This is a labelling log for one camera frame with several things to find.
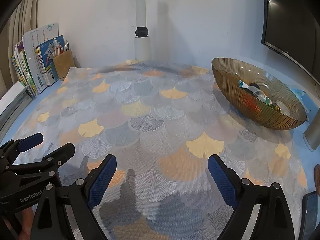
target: beige curtain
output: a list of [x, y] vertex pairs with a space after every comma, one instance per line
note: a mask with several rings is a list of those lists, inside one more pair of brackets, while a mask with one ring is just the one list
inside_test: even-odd
[[0, 98], [18, 80], [11, 56], [24, 33], [37, 28], [37, 5], [38, 0], [22, 0], [0, 34], [0, 49], [6, 47], [5, 55], [0, 52]]

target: black monitor screen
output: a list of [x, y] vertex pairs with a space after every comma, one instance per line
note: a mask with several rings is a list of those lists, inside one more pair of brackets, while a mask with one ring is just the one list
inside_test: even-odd
[[262, 44], [320, 82], [320, 27], [304, 0], [265, 0]]

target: brown pencil holder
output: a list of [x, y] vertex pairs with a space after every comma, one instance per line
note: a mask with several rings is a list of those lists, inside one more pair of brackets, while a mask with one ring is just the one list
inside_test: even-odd
[[63, 52], [57, 57], [54, 57], [53, 62], [60, 80], [64, 80], [69, 72], [69, 69], [75, 66], [71, 49]]

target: textured blue rubber pad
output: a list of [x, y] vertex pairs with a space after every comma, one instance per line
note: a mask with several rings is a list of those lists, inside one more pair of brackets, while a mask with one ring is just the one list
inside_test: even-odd
[[87, 204], [90, 209], [99, 205], [104, 193], [107, 190], [109, 182], [113, 177], [113, 174], [116, 172], [116, 168], [116, 157], [112, 156], [89, 189], [89, 200]]
[[43, 142], [43, 135], [41, 133], [36, 133], [20, 141], [18, 144], [18, 151], [24, 153], [27, 150], [33, 148], [34, 146], [39, 145], [42, 142]]
[[236, 188], [213, 156], [209, 157], [208, 168], [226, 204], [236, 209], [238, 206]]

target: bowl rim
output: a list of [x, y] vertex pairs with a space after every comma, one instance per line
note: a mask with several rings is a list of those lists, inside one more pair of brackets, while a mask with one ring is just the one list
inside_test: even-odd
[[[216, 57], [216, 58], [214, 58], [214, 59], [211, 61], [213, 76], [214, 76], [214, 70], [215, 70], [215, 71], [219, 72], [219, 74], [220, 74], [221, 76], [224, 76], [229, 82], [233, 83], [233, 84], [236, 85], [237, 87], [239, 87], [238, 84], [235, 84], [233, 81], [229, 80], [224, 74], [221, 73], [221, 71], [219, 71], [217, 68], [214, 67], [213, 61], [214, 61], [214, 60], [217, 60], [217, 59], [222, 59], [222, 58], [223, 58], [223, 59], [233, 59], [233, 60], [237, 60], [237, 61], [239, 61], [239, 62], [243, 62], [243, 63], [246, 63], [246, 64], [250, 64], [250, 65], [252, 65], [252, 66], [254, 66], [254, 67], [258, 68], [258, 69], [261, 69], [261, 70], [264, 71], [265, 73], [268, 73], [268, 74], [271, 75], [273, 78], [275, 78], [276, 80], [278, 80], [279, 82], [281, 82], [282, 84], [284, 84], [281, 80], [279, 80], [278, 78], [276, 78], [274, 75], [270, 74], [269, 72], [265, 71], [264, 69], [259, 68], [259, 67], [255, 66], [255, 65], [251, 64], [251, 63], [248, 63], [248, 62], [245, 62], [245, 61], [236, 59], [236, 58], [229, 58], [229, 57]], [[293, 92], [291, 91], [290, 88], [288, 88], [288, 89], [289, 89], [290, 92], [298, 99], [300, 105], [301, 105], [301, 106], [303, 107], [303, 109], [304, 109], [304, 106], [303, 106], [302, 103], [300, 102], [300, 99], [295, 95], [295, 93], [293, 93]], [[279, 114], [282, 114], [282, 115], [284, 115], [284, 116], [286, 116], [286, 117], [288, 117], [288, 118], [296, 121], [296, 122], [301, 122], [301, 124], [303, 124], [303, 123], [307, 120], [307, 113], [306, 113], [305, 110], [304, 110], [304, 114], [305, 114], [305, 119], [304, 119], [304, 121], [300, 121], [300, 120], [294, 119], [294, 118], [292, 118], [292, 117], [290, 117], [290, 116], [287, 116], [287, 115], [285, 115], [285, 114], [283, 114], [283, 113], [280, 113], [280, 112], [276, 111], [275, 109], [273, 109], [273, 110], [274, 110], [275, 112], [279, 113]]]

